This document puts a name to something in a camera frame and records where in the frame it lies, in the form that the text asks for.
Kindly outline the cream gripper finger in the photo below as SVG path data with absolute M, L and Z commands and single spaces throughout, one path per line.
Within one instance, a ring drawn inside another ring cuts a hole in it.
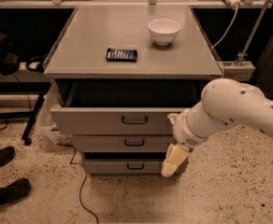
M 190 150 L 182 144 L 170 144 L 165 154 L 161 175 L 172 176 L 184 161 L 189 157 Z
M 174 125 L 180 121 L 180 115 L 178 113 L 169 113 L 167 118 L 170 120 L 171 124 Z

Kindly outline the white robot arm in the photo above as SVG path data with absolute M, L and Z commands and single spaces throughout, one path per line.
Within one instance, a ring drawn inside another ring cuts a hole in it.
M 173 175 L 192 148 L 214 134 L 245 125 L 273 138 L 273 101 L 252 85 L 218 78 L 202 90 L 201 101 L 181 113 L 167 115 L 176 140 L 166 152 L 161 174 Z

